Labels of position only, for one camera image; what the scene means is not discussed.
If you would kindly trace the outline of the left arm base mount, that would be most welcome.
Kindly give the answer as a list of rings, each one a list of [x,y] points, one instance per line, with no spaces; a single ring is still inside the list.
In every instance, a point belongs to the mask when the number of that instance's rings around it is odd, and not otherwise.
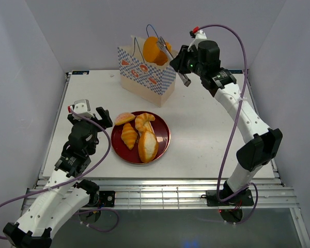
[[[96,191],[90,194],[87,207],[113,207],[115,205],[115,191]]]

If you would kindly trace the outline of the round orange bun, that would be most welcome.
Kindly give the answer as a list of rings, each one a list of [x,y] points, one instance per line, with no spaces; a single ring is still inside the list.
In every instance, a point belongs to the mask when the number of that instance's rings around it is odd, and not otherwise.
[[[146,62],[162,66],[168,62],[168,58],[157,46],[158,38],[148,37],[143,45],[143,57]]]

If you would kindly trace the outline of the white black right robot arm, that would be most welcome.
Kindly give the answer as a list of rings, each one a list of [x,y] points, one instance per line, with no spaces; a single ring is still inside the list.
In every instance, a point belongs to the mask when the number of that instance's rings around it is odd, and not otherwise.
[[[236,152],[238,164],[223,189],[216,193],[219,202],[235,205],[256,173],[276,156],[283,134],[280,129],[270,128],[243,99],[244,90],[236,78],[221,67],[216,42],[204,40],[198,45],[183,45],[170,65],[180,74],[198,75],[203,87],[223,106],[242,135],[244,146]]]

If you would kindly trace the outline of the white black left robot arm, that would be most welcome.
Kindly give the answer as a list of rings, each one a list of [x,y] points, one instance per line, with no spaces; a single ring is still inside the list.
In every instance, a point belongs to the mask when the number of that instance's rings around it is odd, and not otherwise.
[[[95,206],[99,186],[83,179],[99,143],[98,133],[111,128],[108,110],[98,107],[97,119],[83,103],[68,107],[72,129],[52,175],[29,209],[3,229],[14,247],[50,247],[58,230],[82,207]]]

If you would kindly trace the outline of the metal serving tongs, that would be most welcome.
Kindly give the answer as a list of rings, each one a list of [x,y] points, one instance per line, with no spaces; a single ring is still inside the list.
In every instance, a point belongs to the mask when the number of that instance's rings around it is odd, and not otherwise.
[[[157,40],[157,47],[167,56],[169,61],[172,61],[174,59],[172,53],[169,51],[168,46],[166,45],[165,40],[161,36]],[[182,80],[184,86],[189,87],[191,80],[185,74],[181,74],[178,70],[175,71]]]

